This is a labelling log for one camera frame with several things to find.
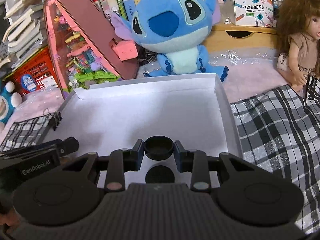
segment doraemon toy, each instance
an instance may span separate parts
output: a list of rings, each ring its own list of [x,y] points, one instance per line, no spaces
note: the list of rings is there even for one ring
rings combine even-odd
[[[10,81],[5,85],[0,94],[0,132],[3,131],[14,109],[22,102],[21,95],[17,92],[12,93],[13,91],[14,83]]]
[[[211,66],[201,45],[220,17],[217,0],[141,0],[131,22],[113,14],[111,23],[120,38],[158,53],[161,69],[145,76],[216,73],[223,81],[228,68]]]

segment blue round label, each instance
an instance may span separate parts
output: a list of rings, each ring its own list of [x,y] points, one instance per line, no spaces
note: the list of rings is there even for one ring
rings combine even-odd
[[[35,91],[37,88],[36,82],[33,80],[32,76],[29,74],[23,75],[21,77],[20,82],[22,87],[29,92]]]

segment label printer box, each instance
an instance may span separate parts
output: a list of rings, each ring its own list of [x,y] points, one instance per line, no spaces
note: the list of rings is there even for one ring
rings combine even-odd
[[[226,0],[225,8],[234,25],[272,27],[272,0]]]

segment plush toy's belly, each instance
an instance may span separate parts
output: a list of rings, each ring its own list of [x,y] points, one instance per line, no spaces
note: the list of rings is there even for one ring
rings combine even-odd
[[[194,47],[173,53],[167,53],[167,58],[171,60],[173,69],[176,74],[189,74],[196,71],[197,60],[199,57],[198,48]]]

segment doll's hair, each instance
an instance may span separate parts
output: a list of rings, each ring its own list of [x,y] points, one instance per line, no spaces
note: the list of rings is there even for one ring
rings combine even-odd
[[[277,47],[280,53],[289,54],[290,34],[303,33],[308,28],[308,20],[312,17],[320,17],[320,0],[283,0],[279,7],[279,18],[276,31],[278,34]],[[318,46],[318,60],[316,73],[319,74],[320,41]]]

